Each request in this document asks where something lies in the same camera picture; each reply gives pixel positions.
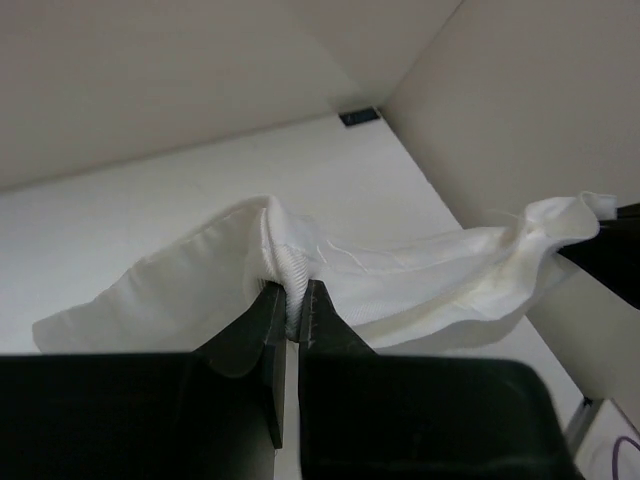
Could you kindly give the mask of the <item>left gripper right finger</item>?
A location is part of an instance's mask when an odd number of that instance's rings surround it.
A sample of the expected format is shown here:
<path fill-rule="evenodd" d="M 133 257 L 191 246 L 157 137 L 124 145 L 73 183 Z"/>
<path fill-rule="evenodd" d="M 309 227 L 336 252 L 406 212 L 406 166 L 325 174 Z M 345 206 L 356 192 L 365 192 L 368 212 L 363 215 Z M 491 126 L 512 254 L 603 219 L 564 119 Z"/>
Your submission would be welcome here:
<path fill-rule="evenodd" d="M 306 479 L 575 479 L 546 386 L 511 360 L 376 353 L 309 283 L 299 333 Z"/>

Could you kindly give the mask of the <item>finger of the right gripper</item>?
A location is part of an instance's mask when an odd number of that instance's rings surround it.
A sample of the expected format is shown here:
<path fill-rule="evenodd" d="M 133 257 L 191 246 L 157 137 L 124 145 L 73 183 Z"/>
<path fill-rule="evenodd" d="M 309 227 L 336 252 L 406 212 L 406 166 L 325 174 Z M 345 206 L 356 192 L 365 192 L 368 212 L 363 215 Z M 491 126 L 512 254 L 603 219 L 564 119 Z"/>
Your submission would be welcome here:
<path fill-rule="evenodd" d="M 612 220 L 600 220 L 598 234 L 559 254 L 625 301 L 639 309 L 639 204 L 619 207 Z"/>

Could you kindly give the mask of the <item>white pleated skirt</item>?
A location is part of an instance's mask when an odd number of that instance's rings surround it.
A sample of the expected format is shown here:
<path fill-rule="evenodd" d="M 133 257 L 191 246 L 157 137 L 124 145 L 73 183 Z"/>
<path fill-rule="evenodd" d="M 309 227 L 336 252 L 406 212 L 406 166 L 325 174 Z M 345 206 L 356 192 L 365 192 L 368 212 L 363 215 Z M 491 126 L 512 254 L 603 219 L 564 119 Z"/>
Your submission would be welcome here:
<path fill-rule="evenodd" d="M 268 282 L 286 294 L 285 331 L 300 326 L 312 280 L 371 346 L 390 347 L 461 322 L 518 321 L 573 269 L 565 246 L 617 216 L 612 195 L 529 204 L 510 227 L 478 227 L 387 249 L 342 242 L 273 196 L 241 201 L 128 269 L 92 301 L 42 319 L 44 353 L 178 351 L 243 314 Z"/>

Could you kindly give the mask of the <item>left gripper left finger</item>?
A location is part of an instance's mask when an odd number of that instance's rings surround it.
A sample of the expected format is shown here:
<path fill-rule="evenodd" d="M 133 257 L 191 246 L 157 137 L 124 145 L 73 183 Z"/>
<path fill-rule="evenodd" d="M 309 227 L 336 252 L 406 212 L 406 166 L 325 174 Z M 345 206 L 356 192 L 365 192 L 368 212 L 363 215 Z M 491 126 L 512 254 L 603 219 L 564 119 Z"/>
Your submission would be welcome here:
<path fill-rule="evenodd" d="M 5 479 L 270 479 L 283 443 L 285 293 L 191 352 L 5 356 Z"/>

